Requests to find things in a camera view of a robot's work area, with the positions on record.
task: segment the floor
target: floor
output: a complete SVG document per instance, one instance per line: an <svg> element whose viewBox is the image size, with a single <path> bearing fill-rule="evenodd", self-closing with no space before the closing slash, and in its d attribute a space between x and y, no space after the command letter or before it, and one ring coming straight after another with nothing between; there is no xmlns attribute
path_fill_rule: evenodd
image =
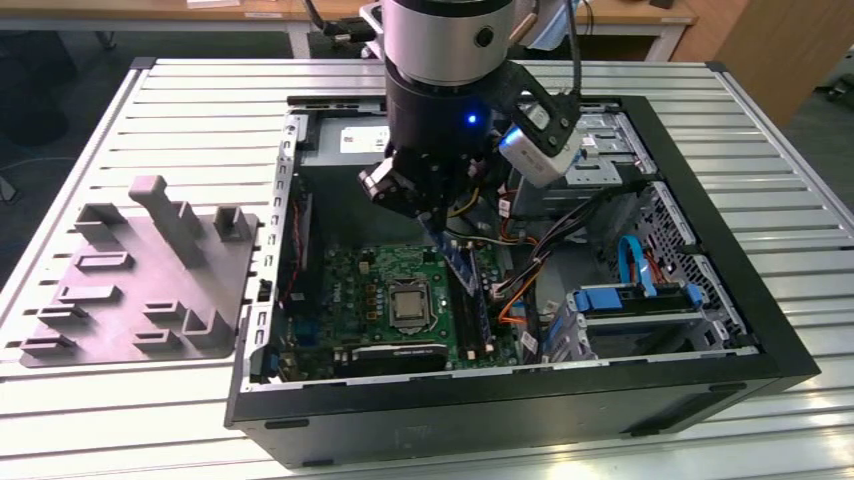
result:
<svg viewBox="0 0 854 480"><path fill-rule="evenodd" d="M288 58L286 37L269 33L129 33L116 35L117 48L101 50L90 33L64 32L62 41L77 65L77 78L54 96L69 119L69 131L49 145L17 147L0 136L0 172L21 192L13 206L0 204L0 287L5 284L41 217L62 185L134 57ZM330 48L309 37L314 57L357 58L358 49ZM511 52L515 57L521 52ZM565 58L565 49L551 58ZM854 209L854 109L815 94L783 133L809 161L841 201ZM21 160L49 158L2 170Z"/></svg>

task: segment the green circuit board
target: green circuit board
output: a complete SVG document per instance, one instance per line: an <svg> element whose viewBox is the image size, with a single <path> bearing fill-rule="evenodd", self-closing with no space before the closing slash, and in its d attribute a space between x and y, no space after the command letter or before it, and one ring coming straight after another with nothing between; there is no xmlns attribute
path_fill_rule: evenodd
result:
<svg viewBox="0 0 854 480"><path fill-rule="evenodd" d="M497 280L495 251L476 253L487 281ZM321 305L316 316L294 320L297 363L305 380L333 378L330 351L340 348L401 343L437 343L448 347L449 369L515 365L508 329L495 331L495 354L475 360L460 357L448 278L443 257L423 246L377 246L324 252ZM427 291L425 322L413 328L393 324L393 294Z"/></svg>

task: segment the desk leg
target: desk leg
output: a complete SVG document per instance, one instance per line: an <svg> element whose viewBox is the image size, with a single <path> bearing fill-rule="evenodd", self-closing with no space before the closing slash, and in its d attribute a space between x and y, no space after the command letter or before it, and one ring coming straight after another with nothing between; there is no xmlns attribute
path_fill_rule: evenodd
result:
<svg viewBox="0 0 854 480"><path fill-rule="evenodd" d="M0 177L0 203L10 204L16 200L16 195L14 187L5 181L5 178Z"/></svg>
<svg viewBox="0 0 854 480"><path fill-rule="evenodd" d="M308 32L310 31L310 24L305 22L290 23L288 24L286 29L293 58L310 58L310 50L308 49Z"/></svg>
<svg viewBox="0 0 854 480"><path fill-rule="evenodd" d="M116 32L94 32L94 37L97 38L97 43L101 44L101 48L104 50L112 50L116 48L116 42L113 40Z"/></svg>
<svg viewBox="0 0 854 480"><path fill-rule="evenodd" d="M679 39L684 33L684 25L667 25L655 37L649 53L645 55L647 62L668 62L672 51L676 49Z"/></svg>

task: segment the aluminum extrusion table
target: aluminum extrusion table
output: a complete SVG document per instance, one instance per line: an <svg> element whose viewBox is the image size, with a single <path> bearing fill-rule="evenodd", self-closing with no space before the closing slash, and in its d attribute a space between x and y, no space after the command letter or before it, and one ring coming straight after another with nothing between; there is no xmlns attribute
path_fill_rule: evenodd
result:
<svg viewBox="0 0 854 480"><path fill-rule="evenodd" d="M548 88L569 83L568 64L527 65ZM169 196L189 201L198 214L225 202L264 218L288 95L382 93L382 68L370 62L157 60L138 66L0 295L0 347L29 334L32 309L50 298L45 282L80 241L68 233L80 205L112 201L132 212L130 179L160 174ZM322 471L340 478L491 480L851 475L851 215L728 74L703 64L648 63L587 63L584 74L587 94L648 97L823 373L675 436ZM256 288L249 283L249 298ZM0 478L220 480L293 473L221 427L230 359L32 370L17 364L17 349L0 355Z"/></svg>

